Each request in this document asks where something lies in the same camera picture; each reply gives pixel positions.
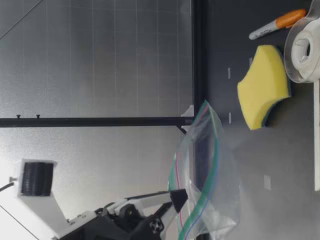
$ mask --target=black table surface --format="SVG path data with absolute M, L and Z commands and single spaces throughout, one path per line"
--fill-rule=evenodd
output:
M 227 239 L 319 239 L 320 197 L 314 191 L 313 85 L 292 83 L 292 97 L 278 103 L 266 127 L 255 131 L 248 129 L 237 95 L 237 84 L 246 75 L 257 47 L 274 45 L 283 53 L 289 30 L 257 40 L 249 40 L 249 33 L 289 11 L 308 9 L 311 1 L 204 1 L 206 98 L 222 121 L 241 177 L 241 221 Z M 271 179 L 271 190 L 264 187 L 265 177 Z

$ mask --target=black cable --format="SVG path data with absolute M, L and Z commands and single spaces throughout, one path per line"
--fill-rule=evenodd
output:
M 28 233 L 30 233 L 35 239 L 40 240 L 40 239 L 37 238 L 32 232 L 30 232 L 28 228 L 26 228 L 25 226 L 23 226 L 21 222 L 19 222 L 14 216 L 12 216 L 12 215 L 10 214 L 10 212 L 8 212 L 6 209 L 4 209 L 1 205 L 0 205 L 0 208 L 2 208 L 3 211 L 5 211 L 7 214 L 9 214 L 18 224 L 20 224 L 21 227 L 23 227 L 25 230 L 27 230 Z
M 9 183 L 9 184 L 7 184 L 7 185 L 5 185 L 5 186 L 1 187 L 1 188 L 0 188 L 0 192 L 2 192 L 3 190 L 6 190 L 7 188 L 12 187 L 13 185 L 14 185 L 14 183 L 13 183 L 13 182 L 11 182 L 11 183 Z
M 3 187 L 0 188 L 0 192 L 2 192 L 3 190 L 7 189 L 7 188 L 10 188 L 14 185 L 15 183 L 14 182 L 11 182 Z M 5 211 L 10 217 L 12 217 L 18 224 L 20 224 L 21 227 L 23 227 L 28 233 L 30 233 L 34 238 L 36 238 L 37 240 L 40 240 L 39 238 L 37 238 L 31 231 L 29 231 L 28 228 L 26 228 L 25 226 L 22 225 L 21 222 L 19 222 L 14 216 L 12 216 L 10 214 L 10 212 L 8 212 L 3 206 L 0 205 L 0 208 L 2 208 L 3 211 Z

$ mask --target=white label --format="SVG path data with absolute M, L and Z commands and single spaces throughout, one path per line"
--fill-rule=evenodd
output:
M 264 188 L 271 191 L 271 177 L 268 175 L 264 175 Z

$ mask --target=plastic zip bag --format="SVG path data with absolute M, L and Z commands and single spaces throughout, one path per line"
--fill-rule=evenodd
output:
M 168 188 L 188 194 L 177 216 L 178 240 L 201 234 L 220 240 L 239 223 L 239 174 L 221 121 L 207 101 L 174 156 Z

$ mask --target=marker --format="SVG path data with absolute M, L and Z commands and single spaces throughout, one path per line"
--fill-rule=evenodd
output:
M 292 25 L 294 25 L 300 19 L 305 17 L 306 14 L 307 14 L 307 11 L 305 9 L 298 9 L 298 10 L 288 12 L 287 14 L 270 22 L 269 24 L 250 33 L 249 39 L 255 40 L 255 39 L 258 39 L 264 35 L 267 35 L 269 33 L 277 31 L 279 29 L 290 28 Z

